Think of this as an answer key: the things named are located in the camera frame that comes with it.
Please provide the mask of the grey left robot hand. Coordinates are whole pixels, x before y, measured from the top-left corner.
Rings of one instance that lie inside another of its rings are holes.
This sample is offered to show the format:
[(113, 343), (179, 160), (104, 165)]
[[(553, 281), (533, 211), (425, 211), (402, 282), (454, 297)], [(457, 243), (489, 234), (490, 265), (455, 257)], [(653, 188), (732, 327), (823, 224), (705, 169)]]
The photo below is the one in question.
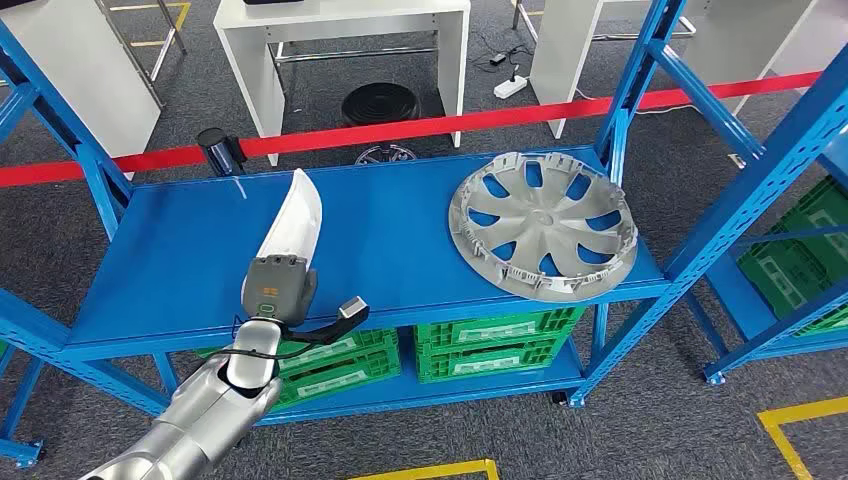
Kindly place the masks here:
[(242, 306), (250, 317), (304, 323), (317, 288), (317, 271), (297, 255), (254, 258), (243, 282)]

